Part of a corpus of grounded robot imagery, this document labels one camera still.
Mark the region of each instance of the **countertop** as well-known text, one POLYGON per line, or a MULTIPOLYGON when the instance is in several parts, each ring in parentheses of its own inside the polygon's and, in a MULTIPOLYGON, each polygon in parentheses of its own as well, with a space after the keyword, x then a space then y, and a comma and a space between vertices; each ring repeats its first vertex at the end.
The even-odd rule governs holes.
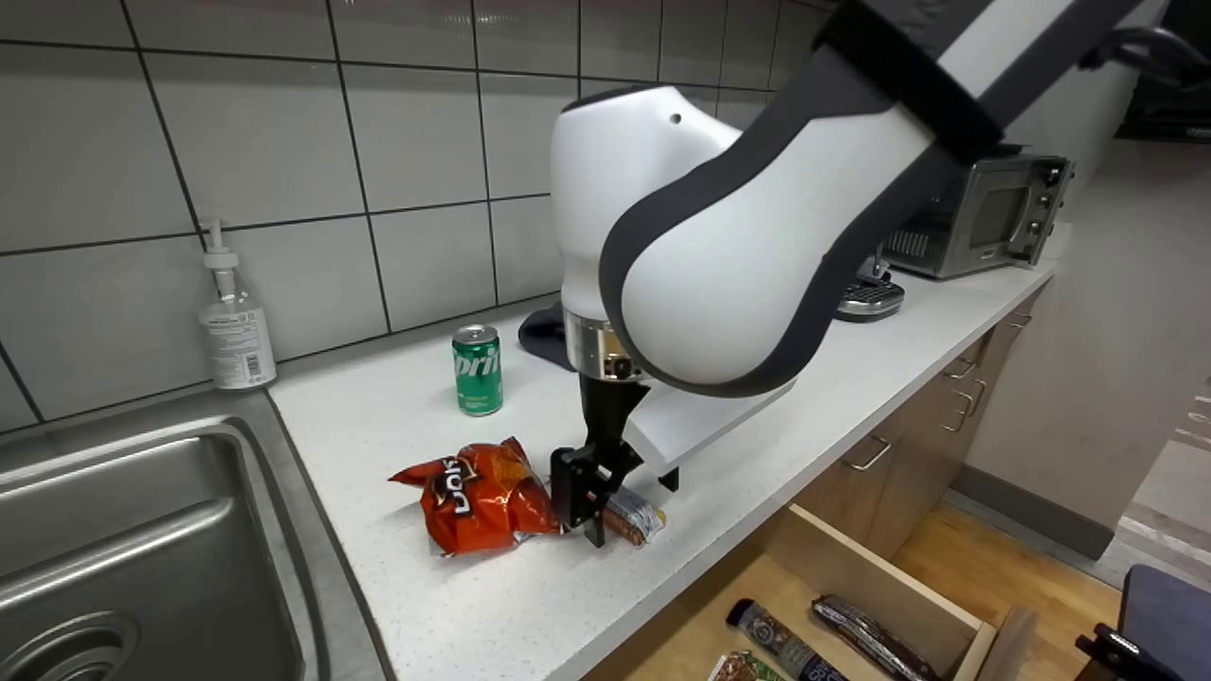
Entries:
POLYGON ((835 323, 816 358, 765 414, 681 464, 670 527, 650 543, 533 537, 505 557, 433 552, 422 493, 387 484, 400 464, 519 435, 533 470, 578 448, 574 374, 525 354, 500 323, 496 416, 453 405, 447 338, 382 347, 282 377, 271 402, 329 512, 399 677, 578 677, 675 603, 719 557, 903 405, 964 345, 1031 298, 1045 270, 950 282, 897 275, 903 309, 835 323))

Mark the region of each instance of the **soda can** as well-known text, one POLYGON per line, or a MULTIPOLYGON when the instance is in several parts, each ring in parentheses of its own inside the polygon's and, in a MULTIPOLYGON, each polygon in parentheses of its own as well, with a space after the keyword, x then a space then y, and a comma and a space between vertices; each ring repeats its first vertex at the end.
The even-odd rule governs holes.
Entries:
POLYGON ((464 416, 488 416, 505 405, 500 338, 493 327, 463 327, 453 332, 453 393, 464 416))

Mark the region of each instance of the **stainless steel sink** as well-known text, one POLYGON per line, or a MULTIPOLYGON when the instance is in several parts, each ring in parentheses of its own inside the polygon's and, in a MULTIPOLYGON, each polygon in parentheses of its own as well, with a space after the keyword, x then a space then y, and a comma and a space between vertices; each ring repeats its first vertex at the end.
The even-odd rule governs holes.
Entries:
POLYGON ((0 681, 382 681, 270 396, 0 443, 0 681))

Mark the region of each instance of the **cabinet door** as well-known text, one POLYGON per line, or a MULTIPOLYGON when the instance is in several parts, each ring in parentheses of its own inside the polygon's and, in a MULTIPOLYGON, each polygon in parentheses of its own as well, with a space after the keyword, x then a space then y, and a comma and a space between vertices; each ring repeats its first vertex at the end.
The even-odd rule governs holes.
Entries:
POLYGON ((992 385, 999 377, 999 369, 1007 367, 1022 329, 1033 316, 1033 298, 1026 298, 1019 309, 1011 309, 980 345, 973 354, 973 374, 964 381, 950 381, 954 396, 959 396, 959 416, 945 422, 945 431, 959 439, 959 455, 964 456, 978 427, 985 421, 985 405, 992 396, 992 385))
POLYGON ((964 443, 959 421, 964 421, 961 390, 978 381, 973 354, 964 353, 903 405, 891 455, 891 484, 867 541, 882 557, 893 557, 912 537, 961 470, 964 443))
POLYGON ((854 443, 832 470, 799 493, 799 506, 820 513, 861 543, 871 541, 878 501, 893 473, 893 421, 854 443))

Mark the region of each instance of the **pump bottle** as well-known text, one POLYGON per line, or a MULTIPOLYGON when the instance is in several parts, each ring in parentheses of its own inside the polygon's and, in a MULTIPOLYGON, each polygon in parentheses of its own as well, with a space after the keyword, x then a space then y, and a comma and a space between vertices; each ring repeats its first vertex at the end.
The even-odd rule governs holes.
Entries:
POLYGON ((202 309, 202 329, 213 353, 218 390, 259 390, 275 377, 264 308, 240 286, 240 255, 226 250, 218 219, 207 223, 206 270, 216 281, 216 298, 202 309))

